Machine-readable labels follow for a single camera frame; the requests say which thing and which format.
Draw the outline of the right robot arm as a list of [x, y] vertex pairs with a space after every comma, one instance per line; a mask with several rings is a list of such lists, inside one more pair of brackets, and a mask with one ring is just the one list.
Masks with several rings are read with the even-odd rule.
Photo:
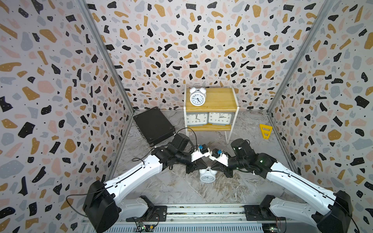
[[314, 184], [285, 167], [266, 153], [256, 153], [250, 142], [236, 139], [231, 143], [234, 156], [214, 149], [209, 159], [215, 161], [212, 170], [230, 178], [235, 170], [258, 175], [303, 200], [303, 203], [285, 201], [267, 195], [261, 203], [262, 215], [290, 218], [316, 227], [321, 233], [346, 233], [352, 219], [350, 196], [344, 191], [333, 192]]

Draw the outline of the grey rectangular alarm clock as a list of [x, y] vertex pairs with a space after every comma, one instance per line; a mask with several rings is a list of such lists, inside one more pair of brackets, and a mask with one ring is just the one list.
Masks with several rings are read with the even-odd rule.
[[210, 112], [208, 114], [208, 123], [213, 125], [230, 125], [232, 113]]
[[208, 124], [208, 113], [187, 113], [187, 126], [203, 126]]

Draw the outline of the wooden two-tier shelf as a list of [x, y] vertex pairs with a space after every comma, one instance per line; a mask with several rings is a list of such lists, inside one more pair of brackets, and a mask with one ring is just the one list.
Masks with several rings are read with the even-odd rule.
[[[185, 86], [184, 88], [184, 124], [185, 131], [188, 135], [189, 132], [224, 132], [226, 142], [230, 141], [236, 119], [239, 113], [239, 103], [233, 87], [205, 87], [207, 90], [207, 99], [204, 105], [194, 106], [189, 100], [189, 90], [192, 87]], [[203, 126], [187, 126], [186, 114], [187, 113], [210, 113], [210, 112], [225, 112], [232, 113], [232, 120], [230, 125], [213, 125], [206, 124]]]

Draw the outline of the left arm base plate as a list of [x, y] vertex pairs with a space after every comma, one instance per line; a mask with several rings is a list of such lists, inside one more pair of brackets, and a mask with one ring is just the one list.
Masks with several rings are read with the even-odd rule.
[[126, 222], [165, 222], [168, 207], [166, 205], [150, 207], [143, 216], [127, 218]]

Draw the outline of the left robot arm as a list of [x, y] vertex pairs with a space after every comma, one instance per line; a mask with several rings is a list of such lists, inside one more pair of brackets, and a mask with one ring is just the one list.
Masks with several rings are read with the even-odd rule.
[[175, 164], [184, 165], [186, 173], [207, 168], [203, 157], [211, 154], [207, 145], [196, 145], [190, 152], [185, 151], [190, 138], [176, 134], [166, 146], [156, 147], [137, 166], [126, 173], [106, 182], [95, 181], [90, 185], [83, 204], [83, 211], [94, 229], [103, 233], [112, 227], [120, 215], [142, 217], [146, 210], [139, 214], [120, 207], [121, 201], [136, 187], [150, 177]]

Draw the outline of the white twin-bell alarm clock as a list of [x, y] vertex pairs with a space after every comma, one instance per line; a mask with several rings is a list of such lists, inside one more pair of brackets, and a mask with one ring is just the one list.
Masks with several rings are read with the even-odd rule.
[[205, 104], [207, 99], [207, 90], [200, 84], [195, 84], [189, 90], [189, 100], [194, 106], [202, 106]]

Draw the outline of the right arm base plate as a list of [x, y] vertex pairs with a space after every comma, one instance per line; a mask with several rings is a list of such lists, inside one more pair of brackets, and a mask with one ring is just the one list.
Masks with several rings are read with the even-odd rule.
[[277, 219], [268, 206], [245, 205], [244, 214], [247, 221], [276, 221]]

